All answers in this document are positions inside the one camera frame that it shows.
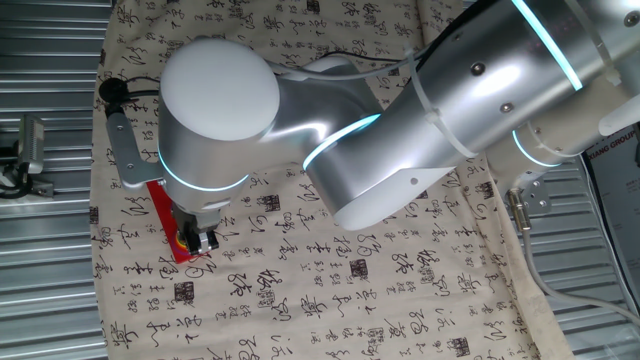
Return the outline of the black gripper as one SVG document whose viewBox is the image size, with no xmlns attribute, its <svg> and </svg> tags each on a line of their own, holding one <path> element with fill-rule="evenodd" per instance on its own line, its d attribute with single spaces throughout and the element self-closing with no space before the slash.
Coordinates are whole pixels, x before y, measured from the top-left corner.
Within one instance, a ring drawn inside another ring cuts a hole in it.
<svg viewBox="0 0 640 360">
<path fill-rule="evenodd" d="M 171 211 L 178 226 L 175 241 L 180 250 L 192 250 L 193 255 L 202 255 L 219 247 L 215 233 L 221 221 L 219 210 L 189 213 L 173 203 Z"/>
</svg>

